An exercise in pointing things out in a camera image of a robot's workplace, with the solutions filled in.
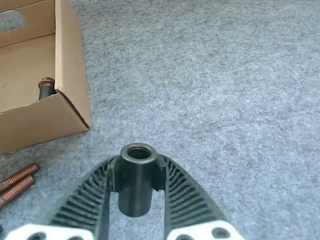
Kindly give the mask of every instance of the cardboard box flap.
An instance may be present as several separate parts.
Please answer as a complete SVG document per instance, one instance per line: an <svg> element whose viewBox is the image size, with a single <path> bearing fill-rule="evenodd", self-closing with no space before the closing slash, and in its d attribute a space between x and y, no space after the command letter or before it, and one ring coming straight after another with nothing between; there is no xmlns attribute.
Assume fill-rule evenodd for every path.
<svg viewBox="0 0 320 240"><path fill-rule="evenodd" d="M15 10L24 18L22 28L0 32L0 48L55 34L55 0L0 0L0 7L0 13Z"/></svg>
<svg viewBox="0 0 320 240"><path fill-rule="evenodd" d="M35 4L38 2L42 2L45 0L1 0L0 1L0 13L9 11L9 10L16 10L18 8Z"/></svg>
<svg viewBox="0 0 320 240"><path fill-rule="evenodd" d="M69 1L55 1L55 82L91 126L82 33L73 6Z"/></svg>
<svg viewBox="0 0 320 240"><path fill-rule="evenodd" d="M2 112L0 123L0 153L87 130L61 93L29 106Z"/></svg>

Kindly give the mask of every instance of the brown cardboard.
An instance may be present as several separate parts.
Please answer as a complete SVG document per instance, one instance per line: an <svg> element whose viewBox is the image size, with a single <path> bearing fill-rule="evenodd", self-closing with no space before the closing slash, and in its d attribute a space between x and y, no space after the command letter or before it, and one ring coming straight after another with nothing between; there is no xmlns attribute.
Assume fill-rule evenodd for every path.
<svg viewBox="0 0 320 240"><path fill-rule="evenodd" d="M25 26L0 32L0 153L91 126L81 28L69 0L1 0ZM38 101L38 82L57 94Z"/></svg>

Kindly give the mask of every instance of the gray carpet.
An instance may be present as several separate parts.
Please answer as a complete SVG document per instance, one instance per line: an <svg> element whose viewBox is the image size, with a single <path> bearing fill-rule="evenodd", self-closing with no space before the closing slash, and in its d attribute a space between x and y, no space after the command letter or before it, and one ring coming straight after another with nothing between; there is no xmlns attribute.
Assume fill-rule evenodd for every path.
<svg viewBox="0 0 320 240"><path fill-rule="evenodd" d="M0 156L33 161L36 184L1 210L5 233L41 223L122 146L184 167L247 240L320 239L319 0L74 0L92 130ZM163 239L164 202L144 217L111 200L110 239Z"/></svg>

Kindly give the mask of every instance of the black cylindrical nut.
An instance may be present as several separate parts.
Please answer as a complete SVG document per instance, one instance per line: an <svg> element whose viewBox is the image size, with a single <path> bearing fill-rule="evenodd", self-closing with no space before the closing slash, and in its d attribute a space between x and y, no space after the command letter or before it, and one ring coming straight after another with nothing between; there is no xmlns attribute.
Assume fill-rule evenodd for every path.
<svg viewBox="0 0 320 240"><path fill-rule="evenodd" d="M45 99L52 94L56 93L55 80L51 77L44 77L38 84L40 89L39 100Z"/></svg>
<svg viewBox="0 0 320 240"><path fill-rule="evenodd" d="M157 151L146 144L134 143L122 148L119 169L121 188L118 208L129 217L140 217L150 210Z"/></svg>

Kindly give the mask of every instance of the black plastic holder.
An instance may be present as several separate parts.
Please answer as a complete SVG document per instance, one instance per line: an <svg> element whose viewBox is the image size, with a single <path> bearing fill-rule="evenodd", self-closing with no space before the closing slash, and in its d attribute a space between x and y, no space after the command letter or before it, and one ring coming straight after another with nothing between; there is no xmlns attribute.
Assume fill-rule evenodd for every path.
<svg viewBox="0 0 320 240"><path fill-rule="evenodd" d="M173 230L188 226L213 221L229 225L219 207L185 170L141 143L126 145L119 156L96 166L63 199L47 223L86 229L95 240L107 240L110 193L118 193L118 208L123 214L139 217L150 210L153 190L163 190L165 195L164 239L193 239L168 237Z"/></svg>

